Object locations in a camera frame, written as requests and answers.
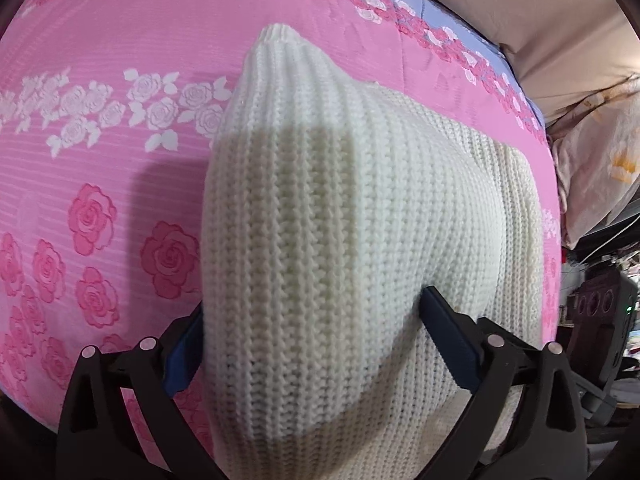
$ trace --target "rose pattern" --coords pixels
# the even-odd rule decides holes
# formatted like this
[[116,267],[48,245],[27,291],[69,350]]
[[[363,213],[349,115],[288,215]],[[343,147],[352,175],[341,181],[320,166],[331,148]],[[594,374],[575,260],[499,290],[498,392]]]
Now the rose pattern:
[[4,372],[2,371],[2,367],[0,367],[0,388],[10,397],[14,397],[15,396],[15,389],[14,386],[9,382],[9,379],[7,378],[7,376],[4,374]]
[[126,106],[117,101],[111,101],[106,105],[98,115],[98,124],[101,128],[110,128],[111,126],[118,126],[120,121],[124,117]]
[[25,410],[27,410],[28,412],[33,411],[34,409],[33,401],[31,400],[31,397],[29,396],[27,389],[24,387],[24,385],[21,382],[15,383],[14,397],[15,397],[15,400],[17,400],[18,403],[21,404]]
[[60,254],[46,240],[39,240],[33,255],[33,277],[40,299],[45,303],[62,298],[65,293],[65,264]]
[[[27,12],[33,9],[36,6],[40,6],[49,0],[28,0],[28,4],[25,6],[25,11],[22,15],[27,14]],[[443,29],[437,29],[430,27],[424,20],[417,16],[417,13],[414,9],[411,8],[406,2],[402,0],[396,0],[393,2],[392,0],[350,0],[356,12],[365,20],[370,22],[380,24],[382,21],[390,21],[395,22],[398,26],[398,29],[402,34],[405,34],[420,44],[423,48],[432,48],[433,53],[436,54],[440,59],[451,62],[455,60],[456,62],[462,61],[462,71],[465,75],[465,78],[473,85],[481,84],[487,92],[495,96],[495,92],[498,94],[500,91],[495,86],[495,81],[497,81],[498,76],[491,69],[489,64],[482,65],[477,64],[475,72],[469,69],[469,66],[466,65],[464,61],[464,57],[461,52],[456,52],[456,47],[453,45],[454,42],[460,42],[457,39],[457,35],[450,29],[449,27],[444,27]],[[458,25],[462,28],[465,28],[462,23],[457,22]],[[446,40],[443,41],[438,38],[436,32],[443,32]],[[143,103],[148,99],[153,97],[153,95],[157,94],[159,90],[164,86],[165,93],[171,94],[176,91],[175,85],[172,84],[172,81],[165,81],[165,79],[171,75],[165,76],[165,78],[161,78],[158,73],[153,74],[138,74],[135,69],[125,70],[125,78],[129,81],[133,82],[132,88],[129,89],[127,93],[127,97],[132,102]],[[32,87],[38,87],[38,85],[42,85],[42,80],[34,78],[33,80],[26,80],[25,83],[25,93],[24,101],[28,97],[28,91]],[[508,112],[514,113],[514,119],[518,126],[523,129],[529,130],[536,139],[541,143],[546,145],[546,139],[543,134],[543,129],[540,127],[537,118],[530,110],[530,107],[527,105],[523,110],[518,110],[518,106],[520,106],[518,101],[514,101],[514,94],[517,92],[513,92],[511,89],[506,91],[506,94],[502,96],[500,102],[502,106]],[[25,131],[28,129],[29,123],[28,118],[25,119],[19,126],[19,131]]]
[[136,399],[129,399],[126,403],[126,407],[131,423],[133,424],[133,428],[136,430],[138,436],[144,440],[153,442],[154,438],[151,435],[151,431],[149,431],[145,417],[142,415],[142,410],[140,410],[138,401]]
[[4,346],[2,346],[2,358],[11,370],[11,375],[17,381],[27,380],[27,368],[24,365],[24,358],[18,352],[18,347],[14,341],[14,337],[10,334],[4,334]]
[[63,148],[70,148],[76,144],[80,144],[87,133],[87,118],[86,117],[74,117],[67,124],[62,127],[60,131],[60,139],[62,140]]
[[161,87],[162,79],[160,78],[160,74],[143,74],[137,76],[127,92],[127,98],[131,101],[144,103],[156,95]]
[[33,346],[33,334],[28,329],[24,321],[22,312],[16,306],[11,309],[11,317],[9,318],[9,332],[14,339],[17,351],[24,357],[31,357],[35,354]]
[[120,319],[116,290],[94,267],[86,267],[82,280],[76,283],[76,300],[84,320],[91,326],[111,326]]
[[44,334],[47,331],[47,323],[44,319],[44,311],[36,297],[31,285],[25,285],[20,298],[20,310],[27,327],[33,334]]
[[178,102],[180,106],[190,110],[197,110],[213,99],[213,92],[209,83],[188,83],[182,89]]
[[113,88],[109,85],[91,81],[89,83],[89,91],[84,98],[84,102],[82,102],[82,113],[87,115],[102,110],[112,92]]
[[73,233],[74,249],[82,256],[100,251],[113,239],[117,210],[100,187],[84,184],[68,211],[67,223]]
[[42,87],[42,80],[44,75],[41,76],[25,76],[22,78],[22,91],[18,96],[19,102],[25,102],[31,95]]
[[111,354],[114,352],[124,352],[131,350],[132,346],[124,342],[118,334],[110,334],[104,336],[100,345],[100,352],[103,354]]
[[27,117],[38,108],[40,104],[40,96],[36,93],[31,94],[26,101],[18,102],[16,114]]
[[24,283],[22,253],[11,233],[5,233],[2,236],[0,279],[4,282],[4,291],[8,296],[16,296]]
[[222,108],[220,105],[209,105],[196,111],[196,131],[205,137],[213,137],[218,131],[222,120]]
[[65,344],[54,337],[42,342],[42,368],[53,382],[66,390],[74,365],[66,356]]
[[142,268],[152,276],[156,294],[179,298],[199,259],[198,241],[176,224],[161,221],[140,251]]
[[76,116],[82,113],[86,92],[80,85],[75,85],[60,99],[60,117]]
[[150,130],[168,128],[178,115],[178,105],[170,97],[163,97],[146,110],[146,127]]
[[207,413],[204,410],[197,410],[193,413],[189,421],[189,427],[202,444],[202,447],[213,456],[213,439]]
[[0,94],[0,120],[7,122],[14,116],[17,105],[14,103],[15,93],[5,91]]
[[49,122],[57,120],[59,113],[56,106],[60,103],[60,92],[54,90],[47,93],[40,101],[40,115],[42,117],[42,127],[46,128]]
[[174,395],[175,405],[184,412],[194,412],[202,402],[202,385],[194,378],[190,386]]

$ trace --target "white sweater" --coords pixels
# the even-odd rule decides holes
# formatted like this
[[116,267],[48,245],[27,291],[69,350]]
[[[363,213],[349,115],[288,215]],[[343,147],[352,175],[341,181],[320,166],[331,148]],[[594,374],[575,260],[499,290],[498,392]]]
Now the white sweater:
[[202,264],[214,453],[232,480],[418,474],[468,398],[418,319],[425,285],[540,342],[524,156],[353,80],[285,25],[247,55],[213,145]]

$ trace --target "pink rose print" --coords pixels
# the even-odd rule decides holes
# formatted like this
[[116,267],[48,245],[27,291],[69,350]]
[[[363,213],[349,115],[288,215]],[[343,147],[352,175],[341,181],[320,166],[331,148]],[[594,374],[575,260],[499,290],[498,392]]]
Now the pink rose print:
[[65,293],[65,264],[49,242],[39,240],[33,255],[33,277],[40,299],[52,303]]
[[181,411],[194,412],[202,402],[202,386],[193,380],[188,389],[174,395],[175,405]]
[[36,353],[33,346],[33,334],[24,321],[22,312],[16,306],[11,309],[11,317],[9,318],[9,330],[14,338],[15,347],[24,357],[31,357]]
[[142,416],[142,410],[140,410],[138,401],[136,399],[129,399],[126,406],[127,411],[129,412],[129,418],[131,419],[133,428],[136,430],[138,436],[148,440],[149,442],[153,442],[154,438],[151,435],[151,431],[149,431],[145,417]]
[[153,276],[156,294],[174,300],[199,258],[198,241],[176,224],[158,222],[140,251],[142,268]]
[[120,319],[116,290],[98,269],[85,267],[82,280],[76,283],[76,300],[91,326],[111,326]]
[[2,348],[2,357],[11,370],[11,375],[17,381],[27,380],[27,370],[24,367],[24,358],[18,352],[18,347],[13,336],[4,334],[4,346]]
[[60,339],[50,337],[42,342],[42,368],[49,378],[66,390],[74,365],[66,356],[65,344]]
[[106,335],[100,345],[100,352],[103,354],[110,354],[113,352],[124,352],[131,350],[131,345],[128,345],[118,334]]
[[6,375],[2,371],[2,368],[0,368],[0,388],[2,388],[2,390],[9,396],[13,397],[15,395],[14,386],[9,382],[9,379],[6,378]]
[[22,317],[32,333],[44,334],[47,331],[44,312],[30,285],[24,286],[22,297],[20,298],[20,309]]
[[10,233],[2,236],[0,245],[0,279],[8,296],[16,296],[24,283],[22,254],[20,247]]
[[204,410],[198,410],[191,417],[189,424],[191,431],[197,437],[202,444],[202,447],[213,456],[213,439],[211,438],[211,428],[209,427],[209,420]]
[[27,392],[27,389],[24,387],[22,383],[15,383],[15,400],[20,402],[20,404],[29,412],[33,411],[33,401]]
[[97,186],[84,184],[68,212],[68,225],[74,234],[74,249],[82,256],[111,243],[116,208],[111,198]]

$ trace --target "bed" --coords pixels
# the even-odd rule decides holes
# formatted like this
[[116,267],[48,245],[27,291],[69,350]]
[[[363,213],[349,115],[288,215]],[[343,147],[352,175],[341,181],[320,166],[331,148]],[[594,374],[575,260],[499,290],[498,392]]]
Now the bed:
[[[553,340],[559,205],[543,118],[499,49],[452,13],[430,0],[26,0],[0,40],[0,387],[48,428],[85,345],[130,348],[199,301],[211,139],[274,21],[354,78],[527,157],[543,212],[539,343]],[[175,400],[210,449],[200,381]]]

